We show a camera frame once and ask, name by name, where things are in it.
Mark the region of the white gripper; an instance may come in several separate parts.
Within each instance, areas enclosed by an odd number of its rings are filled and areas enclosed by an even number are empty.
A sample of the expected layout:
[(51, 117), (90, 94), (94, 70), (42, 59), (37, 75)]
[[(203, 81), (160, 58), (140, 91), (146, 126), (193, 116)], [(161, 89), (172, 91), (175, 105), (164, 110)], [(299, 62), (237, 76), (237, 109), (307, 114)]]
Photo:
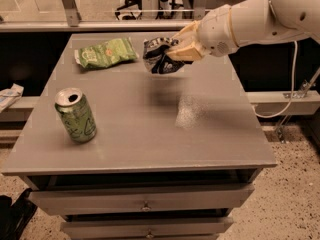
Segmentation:
[(191, 22), (175, 34), (174, 45), (165, 54), (174, 61), (193, 62), (209, 54), (221, 57), (235, 53), (238, 45), (230, 22), (230, 5), (211, 10), (202, 20)]

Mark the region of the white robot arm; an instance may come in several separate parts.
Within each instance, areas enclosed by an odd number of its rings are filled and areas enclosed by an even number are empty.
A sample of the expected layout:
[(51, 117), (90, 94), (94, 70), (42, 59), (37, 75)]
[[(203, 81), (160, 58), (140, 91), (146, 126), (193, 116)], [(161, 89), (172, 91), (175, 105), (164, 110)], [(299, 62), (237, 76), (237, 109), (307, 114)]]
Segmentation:
[(245, 0), (209, 11), (173, 36), (166, 51), (175, 61), (221, 57), (252, 44), (311, 38), (320, 42), (320, 0)]

